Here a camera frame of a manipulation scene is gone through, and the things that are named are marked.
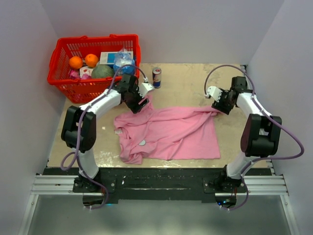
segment gray wall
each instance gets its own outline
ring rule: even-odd
[[[19,231],[62,111],[46,81],[56,40],[39,0],[0,2],[0,234]]]
[[[283,0],[41,0],[57,35],[136,33],[142,62],[247,64]]]
[[[313,185],[313,1],[285,0],[272,26],[248,65],[262,104],[283,119],[303,142],[299,159],[275,162],[286,177],[301,234],[312,234]],[[299,147],[282,135],[277,156],[290,156]]]

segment orange fruit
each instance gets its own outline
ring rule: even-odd
[[[72,69],[78,70],[83,66],[83,60],[78,56],[73,56],[69,60],[69,66]]]
[[[92,67],[92,68],[96,67],[98,62],[99,62],[99,59],[94,54],[88,54],[85,57],[85,63],[89,67]]]

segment red plastic basket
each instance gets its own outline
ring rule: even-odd
[[[71,79],[69,78],[69,59],[72,56],[85,58],[88,54],[95,54],[100,58],[102,51],[120,51],[122,48],[134,52],[136,66],[140,65],[140,46],[138,35],[113,35],[109,37],[89,38],[60,38],[51,56],[48,83],[56,86],[71,102],[87,103],[99,96],[112,81],[111,77],[100,79]]]

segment soda can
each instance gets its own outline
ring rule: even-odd
[[[161,73],[162,73],[162,71],[159,67],[154,67],[152,69],[153,86],[155,88],[161,87],[161,76],[162,76]]]

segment gray floor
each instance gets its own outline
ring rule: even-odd
[[[40,196],[30,235],[289,235],[279,196],[252,196],[230,213],[195,201],[120,201],[100,210],[81,196]]]

